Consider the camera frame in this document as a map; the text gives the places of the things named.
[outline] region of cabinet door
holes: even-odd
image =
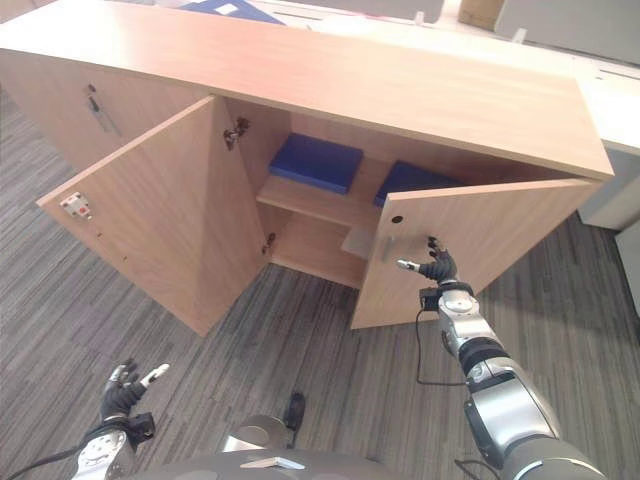
[[[444,242],[458,265],[458,277],[479,292],[598,186],[568,179],[389,194],[352,328],[414,321],[419,290],[435,283],[395,263],[399,258],[431,261],[428,236]]]
[[[36,8],[31,0],[0,0],[0,23],[24,15]]]
[[[78,171],[206,96],[166,80],[9,51],[0,52],[0,81]]]
[[[87,247],[205,335],[268,258],[223,98],[203,99],[38,201]],[[91,219],[61,206],[81,193]]]

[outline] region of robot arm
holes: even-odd
[[[429,247],[434,262],[398,260],[398,265],[438,283],[420,291],[420,303],[438,311],[447,350],[467,377],[464,412],[485,461],[500,469],[504,480],[604,479],[561,440],[553,409],[480,314],[471,287],[457,280],[451,255],[433,237]]]
[[[163,364],[142,380],[133,360],[118,365],[104,389],[100,425],[89,432],[89,441],[78,456],[78,471],[72,480],[120,478],[132,469],[137,446],[153,437],[155,424],[150,413],[129,417],[131,408],[169,365]]]

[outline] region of cabinet top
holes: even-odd
[[[1,25],[0,50],[170,78],[588,178],[613,174],[572,78],[281,25],[90,0],[58,0]]]

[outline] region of cabinet lock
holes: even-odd
[[[80,192],[69,195],[60,202],[60,206],[72,217],[82,217],[91,220],[89,201]]]
[[[230,151],[233,150],[233,146],[236,144],[238,139],[249,130],[250,122],[246,118],[238,117],[236,120],[236,126],[233,130],[225,130],[222,134],[222,138],[224,138],[224,142],[227,144],[227,149]]]

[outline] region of gray carpet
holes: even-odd
[[[281,414],[298,389],[308,398],[300,448],[376,459],[416,479],[464,478],[453,459],[478,458],[465,392],[414,383],[411,325],[352,332],[355,290],[270,266],[219,328],[197,337],[38,210],[34,200],[71,170],[0,99],[3,476],[74,445],[96,419],[111,369],[133,356],[143,370],[172,365],[138,409],[158,425],[139,468],[215,452],[234,424]],[[480,300],[566,438],[611,479],[637,479],[640,349],[613,234],[573,216]],[[423,333],[423,376],[460,379],[435,325]],[[73,469],[65,461],[25,478]]]

